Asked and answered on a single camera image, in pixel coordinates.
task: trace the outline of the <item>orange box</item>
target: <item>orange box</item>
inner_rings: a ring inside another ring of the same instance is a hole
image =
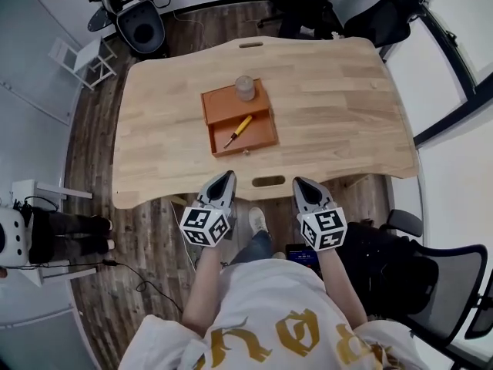
[[[278,143],[269,96],[260,79],[255,79],[253,84],[255,97],[248,102],[238,99],[235,86],[202,94],[203,116],[209,129],[210,149],[215,157]],[[249,115],[253,117],[250,125],[224,149],[231,135]]]

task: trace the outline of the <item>yellow screwdriver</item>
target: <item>yellow screwdriver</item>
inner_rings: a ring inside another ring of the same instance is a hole
[[[238,129],[234,131],[234,133],[231,135],[230,140],[226,143],[224,146],[224,149],[226,149],[230,144],[233,142],[234,139],[236,139],[250,124],[252,121],[253,117],[251,115],[247,116],[245,120],[241,123],[241,125],[238,126]]]

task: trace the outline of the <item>wooden floor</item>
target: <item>wooden floor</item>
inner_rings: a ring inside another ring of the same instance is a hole
[[[172,56],[183,55],[219,45],[232,39],[254,35],[277,34],[279,23],[257,29],[255,21],[268,16],[264,2],[207,8],[178,19],[165,20]],[[115,259],[138,271],[182,308],[186,303],[193,269],[189,264],[179,234],[172,205],[155,199],[133,210],[116,210],[112,206],[112,153],[116,122],[126,73],[136,62],[118,39],[112,42],[118,59],[112,66],[118,76],[106,80],[94,92],[86,89],[77,106],[66,164],[65,185],[94,193],[93,200],[70,199],[64,204],[69,213],[101,214],[114,223],[111,237],[116,249],[107,258]],[[344,208],[348,220],[372,218],[384,222],[388,213],[387,190],[383,177],[346,177],[327,183],[334,199]],[[192,200],[193,194],[183,195]],[[266,214],[275,248],[282,251],[288,243],[302,242],[292,198],[263,200],[254,203],[237,200],[237,222],[233,240],[223,252],[230,261],[251,238],[248,210],[257,205]],[[180,218],[183,207],[175,205]],[[190,248],[193,261],[195,248]],[[99,261],[99,256],[77,259],[78,263]],[[127,267],[101,267],[97,274],[72,282],[77,307],[92,349],[104,369],[117,368],[127,345],[147,314],[179,320],[179,312],[151,287],[137,292],[140,279]]]

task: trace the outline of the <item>white marker cube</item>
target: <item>white marker cube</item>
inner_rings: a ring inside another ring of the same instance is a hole
[[[187,207],[179,224],[189,243],[215,247],[230,229],[224,211]]]
[[[301,235],[317,252],[340,247],[346,232],[347,223],[341,207],[304,214],[301,219]]]

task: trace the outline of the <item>person's arm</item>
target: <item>person's arm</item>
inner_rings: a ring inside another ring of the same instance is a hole
[[[317,256],[324,276],[325,291],[343,312],[349,325],[355,329],[368,322],[360,298],[354,291],[337,252],[325,250],[317,252]]]
[[[221,268],[220,246],[204,248],[182,316],[182,325],[202,337],[216,318]]]

